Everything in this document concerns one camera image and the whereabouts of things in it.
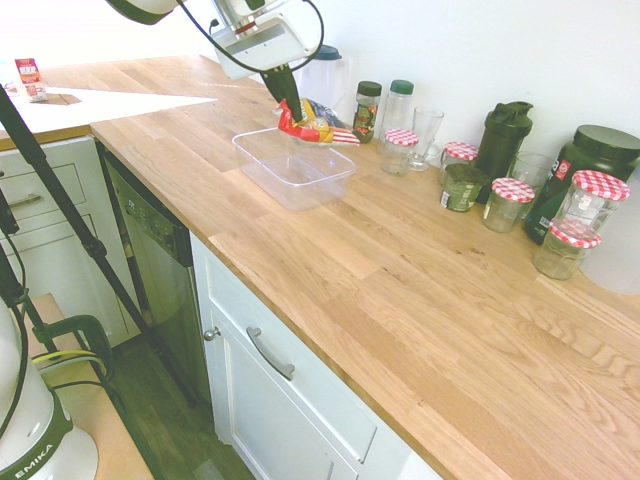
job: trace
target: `stainless steel dishwasher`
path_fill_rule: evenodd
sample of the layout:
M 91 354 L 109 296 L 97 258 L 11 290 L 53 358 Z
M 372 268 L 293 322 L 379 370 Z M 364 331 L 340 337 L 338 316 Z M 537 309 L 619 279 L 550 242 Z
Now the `stainless steel dishwasher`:
M 189 230 L 115 155 L 99 151 L 141 313 L 170 352 L 170 373 L 191 390 L 183 389 L 187 399 L 210 404 Z

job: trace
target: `small snack package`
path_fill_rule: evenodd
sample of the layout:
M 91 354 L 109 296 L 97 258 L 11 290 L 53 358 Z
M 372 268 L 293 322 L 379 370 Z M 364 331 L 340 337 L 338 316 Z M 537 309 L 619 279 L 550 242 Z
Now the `small snack package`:
M 328 145 L 359 145 L 360 140 L 340 121 L 335 112 L 306 98 L 300 99 L 302 121 L 296 122 L 286 100 L 280 102 L 278 128 L 307 142 Z
M 18 91 L 25 95 L 30 103 L 47 100 L 47 92 L 40 71 L 33 58 L 16 59 L 20 77 L 16 82 Z

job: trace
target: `label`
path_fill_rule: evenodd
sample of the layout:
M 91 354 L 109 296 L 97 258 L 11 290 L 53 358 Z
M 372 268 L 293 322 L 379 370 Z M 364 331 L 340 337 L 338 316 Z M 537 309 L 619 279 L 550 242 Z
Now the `label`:
M 440 205 L 447 208 L 447 204 L 449 203 L 449 194 L 447 192 L 442 192 L 442 198 L 440 199 Z
M 558 165 L 558 169 L 556 170 L 556 177 L 558 177 L 559 180 L 564 180 L 564 177 L 567 176 L 570 168 L 571 164 L 566 160 L 562 160 L 562 162 L 560 162 L 560 165 Z
M 378 115 L 377 105 L 356 106 L 356 113 L 353 117 L 353 131 L 362 141 L 363 138 L 373 138 L 373 128 L 376 125 L 376 116 Z

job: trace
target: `cable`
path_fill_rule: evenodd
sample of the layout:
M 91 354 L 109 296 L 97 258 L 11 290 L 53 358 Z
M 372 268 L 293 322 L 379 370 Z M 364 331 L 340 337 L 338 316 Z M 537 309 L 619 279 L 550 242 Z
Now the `cable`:
M 180 5 L 182 10 L 184 10 L 184 13 L 187 15 L 187 17 L 189 17 L 191 22 L 196 26 L 196 28 L 200 31 L 200 33 L 202 33 L 207 38 L 207 40 L 209 40 L 209 42 L 211 42 L 211 44 L 216 48 L 216 50 L 222 53 L 225 57 L 227 57 L 236 65 L 244 68 L 245 70 L 249 70 L 250 72 L 260 73 L 260 74 L 268 72 L 268 70 L 260 70 L 259 68 L 251 67 L 245 63 L 242 63 L 240 60 L 236 59 L 233 55 L 227 52 L 218 42 L 216 42 L 213 38 L 211 38 L 207 34 L 205 29 L 202 28 L 200 24 L 197 22 L 197 20 L 193 17 L 193 15 L 191 15 L 191 12 L 187 9 L 187 7 L 184 5 L 184 2 L 182 0 L 175 0 L 175 1 L 178 5 Z M 324 41 L 324 21 L 322 20 L 322 15 L 320 15 L 320 10 L 318 10 L 318 8 L 313 4 L 311 0 L 302 0 L 302 1 L 311 5 L 311 8 L 313 8 L 316 14 L 318 15 L 318 20 L 320 21 L 320 43 L 318 43 L 318 48 L 316 48 L 316 51 L 313 52 L 311 55 L 309 55 L 309 57 L 307 57 L 307 60 L 305 60 L 300 65 L 298 65 L 296 68 L 292 69 L 292 71 L 296 71 L 304 67 L 307 63 L 313 60 L 315 56 L 318 54 L 318 52 L 320 51 L 320 48 L 322 47 L 322 42 Z
M 40 373 L 40 375 L 44 375 L 46 373 L 52 372 L 54 370 L 57 370 L 59 368 L 62 367 L 66 367 L 67 365 L 71 365 L 73 363 L 78 363 L 78 362 L 94 362 L 97 363 L 98 365 L 100 365 L 102 367 L 103 370 L 103 375 L 108 375 L 108 370 L 106 365 L 104 364 L 104 362 L 102 361 L 101 358 L 98 358 L 95 355 L 80 355 L 77 357 L 73 357 L 73 358 L 67 358 L 65 360 L 60 360 L 59 362 L 55 362 L 52 363 L 51 365 L 47 365 L 46 367 L 41 368 L 40 370 L 38 370 L 38 372 Z
M 35 357 L 33 357 L 32 360 L 33 360 L 33 363 L 40 363 L 54 357 L 61 357 L 63 355 L 84 355 L 84 356 L 93 355 L 94 357 L 98 356 L 95 352 L 92 352 L 91 350 L 62 350 L 62 351 L 53 352 L 53 353 L 43 353 L 40 355 L 36 355 Z
M 13 243 L 13 240 L 11 240 L 11 237 L 9 235 L 5 234 L 4 238 L 6 238 L 7 242 L 9 242 L 9 245 L 11 246 L 11 250 L 13 250 L 13 253 L 16 256 L 16 259 L 18 260 L 18 264 L 20 265 L 20 273 L 22 275 L 21 284 L 22 284 L 22 288 L 24 289 L 25 286 L 27 285 L 27 270 L 24 268 L 24 263 L 22 261 L 22 258 L 20 257 L 20 254 L 18 253 L 18 249 L 16 248 L 15 243 Z
M 311 8 L 313 8 L 316 11 L 316 15 L 318 15 L 318 20 L 320 21 L 320 43 L 318 43 L 318 48 L 316 48 L 316 51 L 313 52 L 311 55 L 309 55 L 304 62 L 302 62 L 300 65 L 296 66 L 295 68 L 291 69 L 292 72 L 295 72 L 296 70 L 300 70 L 307 63 L 309 63 L 311 60 L 316 58 L 316 55 L 318 55 L 318 53 L 320 52 L 320 49 L 322 48 L 322 44 L 324 43 L 324 21 L 322 20 L 322 15 L 320 15 L 320 10 L 318 10 L 318 7 L 316 7 L 311 0 L 302 0 L 302 1 L 308 3 L 311 6 Z
M 54 390 L 59 390 L 60 388 L 73 387 L 75 385 L 95 385 L 97 387 L 104 388 L 104 385 L 102 385 L 100 382 L 94 382 L 92 380 L 78 380 L 76 382 L 62 383 L 60 385 L 54 385 L 51 388 Z
M 104 382 L 94 382 L 92 380 L 78 380 L 76 382 L 69 382 L 69 383 L 62 383 L 60 385 L 54 385 L 51 388 L 53 390 L 59 390 L 61 388 L 74 387 L 76 385 L 94 385 L 96 387 L 102 387 L 105 390 L 105 392 L 107 392 L 109 395 L 112 395 L 115 398 L 117 398 L 120 404 L 124 408 L 124 402 L 122 401 L 122 397 L 120 396 L 118 391 Z
M 13 314 L 16 316 L 16 321 L 18 322 L 18 328 L 20 329 L 20 369 L 18 370 L 18 383 L 16 385 L 16 391 L 13 394 L 13 400 L 11 401 L 11 405 L 9 406 L 9 410 L 7 411 L 7 415 L 5 419 L 2 421 L 2 425 L 0 425 L 0 438 L 3 437 L 7 428 L 9 427 L 9 423 L 13 418 L 13 414 L 18 407 L 18 402 L 20 401 L 20 396 L 22 395 L 22 387 L 24 386 L 24 380 L 27 376 L 27 359 L 28 354 L 27 350 L 29 349 L 29 341 L 27 339 L 27 329 L 24 326 L 24 315 L 21 314 L 18 307 L 15 305 L 11 307 Z

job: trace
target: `spice jar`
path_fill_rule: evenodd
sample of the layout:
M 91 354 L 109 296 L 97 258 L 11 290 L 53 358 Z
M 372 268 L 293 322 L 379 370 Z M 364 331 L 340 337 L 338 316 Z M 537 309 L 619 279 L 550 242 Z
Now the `spice jar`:
M 440 204 L 454 212 L 468 212 L 489 176 L 469 164 L 455 163 L 445 169 L 447 176 Z
M 353 133 L 361 143 L 369 143 L 376 125 L 382 85 L 363 81 L 358 84 L 356 113 L 353 117 Z
M 418 141 L 418 136 L 411 130 L 402 128 L 389 130 L 384 136 L 382 145 L 382 170 L 391 175 L 406 175 L 409 171 L 411 147 Z
M 631 195 L 622 180 L 595 170 L 577 171 L 556 219 L 575 219 L 595 231 Z
M 468 163 L 469 165 L 473 165 L 477 155 L 478 147 L 463 142 L 447 143 L 440 157 L 440 173 L 438 175 L 440 185 L 444 185 L 444 180 L 447 177 L 447 172 L 445 171 L 447 166 L 453 165 L 454 163 Z
M 567 280 L 600 240 L 595 230 L 579 221 L 554 218 L 533 258 L 533 265 L 547 277 Z
M 494 232 L 510 232 L 535 196 L 533 188 L 520 180 L 496 178 L 491 183 L 491 194 L 482 215 L 482 223 Z

